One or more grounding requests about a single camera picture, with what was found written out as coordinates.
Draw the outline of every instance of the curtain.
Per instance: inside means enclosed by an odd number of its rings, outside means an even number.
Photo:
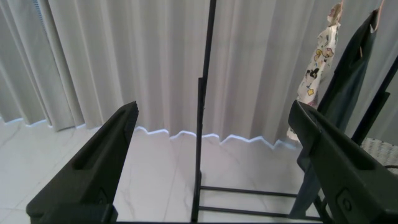
[[[219,0],[203,134],[283,139],[317,35],[338,1]],[[345,1],[334,65],[380,1]],[[0,0],[0,114],[46,119],[55,130],[102,125],[137,101],[137,125],[170,135],[196,130],[209,0]],[[396,55],[398,2],[384,3],[352,134]],[[396,86],[396,79],[391,86]],[[370,135],[396,141],[397,90]]]

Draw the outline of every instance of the white woven basket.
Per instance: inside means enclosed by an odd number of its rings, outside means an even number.
[[[361,145],[367,153],[384,166],[398,166],[398,146],[377,139],[366,138]],[[388,169],[398,175],[398,169]]]

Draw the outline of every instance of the gray curtain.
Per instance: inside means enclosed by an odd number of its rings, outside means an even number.
[[[285,138],[290,106],[326,15],[338,1],[219,0],[204,134]],[[380,1],[345,1],[329,77],[354,31]],[[0,114],[46,119],[56,130],[102,125],[136,100],[138,124],[170,135],[196,130],[209,1],[0,0]],[[352,134],[398,55],[398,2],[386,1]],[[391,86],[396,86],[396,79]],[[370,136],[398,144],[397,90]]]

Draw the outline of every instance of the cartoon print fabric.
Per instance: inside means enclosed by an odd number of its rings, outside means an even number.
[[[333,6],[330,10],[328,15],[329,26],[319,34],[317,47],[308,64],[303,80],[298,86],[297,100],[314,108],[318,106],[318,87],[321,80],[324,79],[322,74],[330,69],[335,55],[341,12],[340,3]],[[287,130],[287,136],[293,140],[299,140],[290,127]]]

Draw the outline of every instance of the marble floor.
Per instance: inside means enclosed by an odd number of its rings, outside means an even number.
[[[55,132],[46,122],[0,120],[0,223],[29,223],[26,205],[97,129]],[[137,128],[124,163],[114,206],[120,221],[188,222],[193,198],[196,137]],[[202,185],[296,194],[303,172],[298,149],[278,143],[216,136],[202,141]],[[203,206],[288,213],[294,200],[202,191]],[[310,207],[307,215],[318,216]],[[284,218],[200,212],[200,222],[299,222]]]

